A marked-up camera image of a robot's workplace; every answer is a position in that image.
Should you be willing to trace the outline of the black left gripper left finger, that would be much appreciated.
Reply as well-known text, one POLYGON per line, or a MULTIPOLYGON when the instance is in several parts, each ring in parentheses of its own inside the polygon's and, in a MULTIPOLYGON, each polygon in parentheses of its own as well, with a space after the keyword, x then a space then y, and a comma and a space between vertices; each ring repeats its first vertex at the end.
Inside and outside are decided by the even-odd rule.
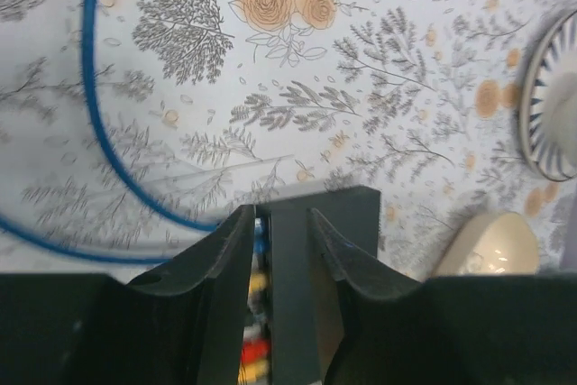
POLYGON ((130 384, 235 384, 255 229, 237 207, 214 232, 130 282, 151 297, 130 384))

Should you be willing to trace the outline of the black network switch box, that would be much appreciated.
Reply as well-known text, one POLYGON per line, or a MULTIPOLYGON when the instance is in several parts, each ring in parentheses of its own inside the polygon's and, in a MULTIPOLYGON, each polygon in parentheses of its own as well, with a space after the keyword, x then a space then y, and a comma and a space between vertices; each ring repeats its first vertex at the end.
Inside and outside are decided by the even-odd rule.
POLYGON ((268 244, 271 384, 317 384, 321 380, 313 262, 307 242, 310 209, 318 210, 340 234, 370 256, 377 255, 380 192, 376 189, 358 186, 256 206, 268 244))

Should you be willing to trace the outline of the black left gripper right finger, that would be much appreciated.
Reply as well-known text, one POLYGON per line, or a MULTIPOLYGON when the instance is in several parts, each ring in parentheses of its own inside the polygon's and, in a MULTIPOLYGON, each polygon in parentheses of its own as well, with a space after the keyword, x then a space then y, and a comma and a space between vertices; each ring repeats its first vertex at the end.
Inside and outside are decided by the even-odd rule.
POLYGON ((307 211, 316 343, 324 384, 407 384, 394 304, 419 283, 307 211))

